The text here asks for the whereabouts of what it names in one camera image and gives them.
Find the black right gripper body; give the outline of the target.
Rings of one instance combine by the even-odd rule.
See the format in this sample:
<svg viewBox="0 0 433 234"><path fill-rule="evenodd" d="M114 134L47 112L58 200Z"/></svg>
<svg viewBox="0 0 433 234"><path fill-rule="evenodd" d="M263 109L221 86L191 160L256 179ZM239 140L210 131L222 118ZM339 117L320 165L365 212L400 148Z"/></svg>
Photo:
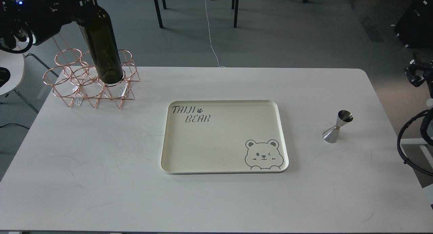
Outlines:
<svg viewBox="0 0 433 234"><path fill-rule="evenodd" d="M409 65L405 68L405 74L408 81L414 86L419 87L427 82L428 88L432 88L433 83L433 63L425 63L418 61L416 58L412 59Z"/></svg>

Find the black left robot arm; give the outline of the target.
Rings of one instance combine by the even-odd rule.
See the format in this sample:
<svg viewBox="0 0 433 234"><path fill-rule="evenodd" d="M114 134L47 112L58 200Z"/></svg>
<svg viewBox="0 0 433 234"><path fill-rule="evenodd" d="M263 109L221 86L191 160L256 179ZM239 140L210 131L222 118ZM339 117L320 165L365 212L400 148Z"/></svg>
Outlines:
<svg viewBox="0 0 433 234"><path fill-rule="evenodd" d="M27 52L71 22L87 25L97 0L1 0L1 50Z"/></svg>

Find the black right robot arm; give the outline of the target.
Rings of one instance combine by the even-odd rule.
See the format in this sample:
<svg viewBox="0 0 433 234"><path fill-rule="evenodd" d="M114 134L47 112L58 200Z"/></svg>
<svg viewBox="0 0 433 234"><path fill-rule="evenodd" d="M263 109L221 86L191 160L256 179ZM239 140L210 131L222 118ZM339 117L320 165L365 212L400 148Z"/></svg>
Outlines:
<svg viewBox="0 0 433 234"><path fill-rule="evenodd" d="M417 60L411 60L410 64L404 69L405 74L407 76L408 81L414 86L419 87L424 83L427 82L427 86L429 89L429 95L431 98L433 98L432 92L433 92L433 65L432 62L430 63L424 63ZM421 137L429 144L433 145L432 141L432 134L428 133L428 129L432 128L432 108L430 108L421 123L420 126L420 134Z"/></svg>

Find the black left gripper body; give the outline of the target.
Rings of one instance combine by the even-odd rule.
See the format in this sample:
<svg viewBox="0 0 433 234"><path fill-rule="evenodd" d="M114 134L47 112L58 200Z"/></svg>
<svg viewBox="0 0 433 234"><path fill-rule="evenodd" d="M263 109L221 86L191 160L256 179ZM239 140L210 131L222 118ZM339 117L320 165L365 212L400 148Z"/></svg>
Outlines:
<svg viewBox="0 0 433 234"><path fill-rule="evenodd" d="M71 22L90 25L97 6L97 0L28 0L32 44L42 44Z"/></svg>

